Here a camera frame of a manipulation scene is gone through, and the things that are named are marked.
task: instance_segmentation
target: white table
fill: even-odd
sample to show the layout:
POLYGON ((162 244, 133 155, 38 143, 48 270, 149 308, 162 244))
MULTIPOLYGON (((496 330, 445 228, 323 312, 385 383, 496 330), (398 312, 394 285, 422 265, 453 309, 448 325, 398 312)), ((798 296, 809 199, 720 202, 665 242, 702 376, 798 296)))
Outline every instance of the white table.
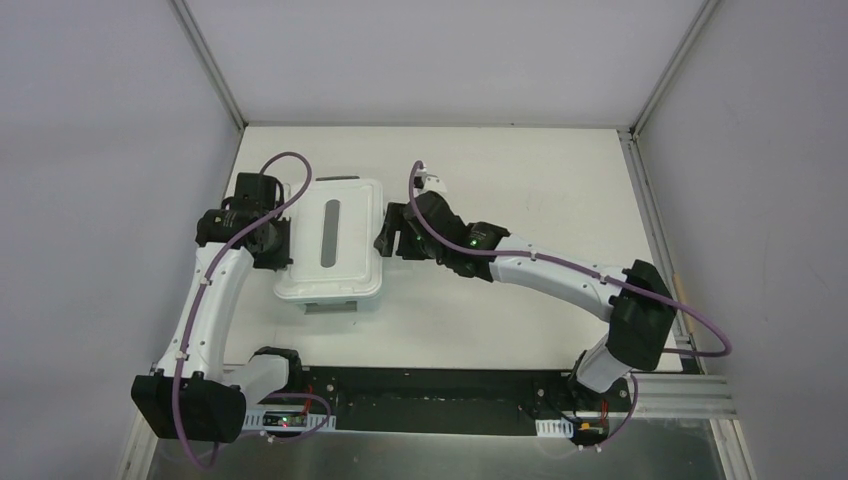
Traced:
MULTIPOLYGON (((305 155, 316 177, 379 180, 385 201, 407 201, 410 168, 423 160, 447 183, 451 208, 466 222, 501 225, 600 263, 651 260, 613 130, 249 127, 228 194, 238 172, 258 171, 285 150, 305 155)), ((294 159, 278 161, 268 173, 288 184, 304 176, 294 159)), ((384 267, 374 313, 304 315, 274 295, 274 272, 252 272, 225 363, 243 364, 270 345, 296 349, 304 365, 570 368, 607 331, 592 315, 526 288, 461 278, 433 262, 390 259, 384 267)), ((659 369, 680 371, 680 361, 663 355, 659 369)))

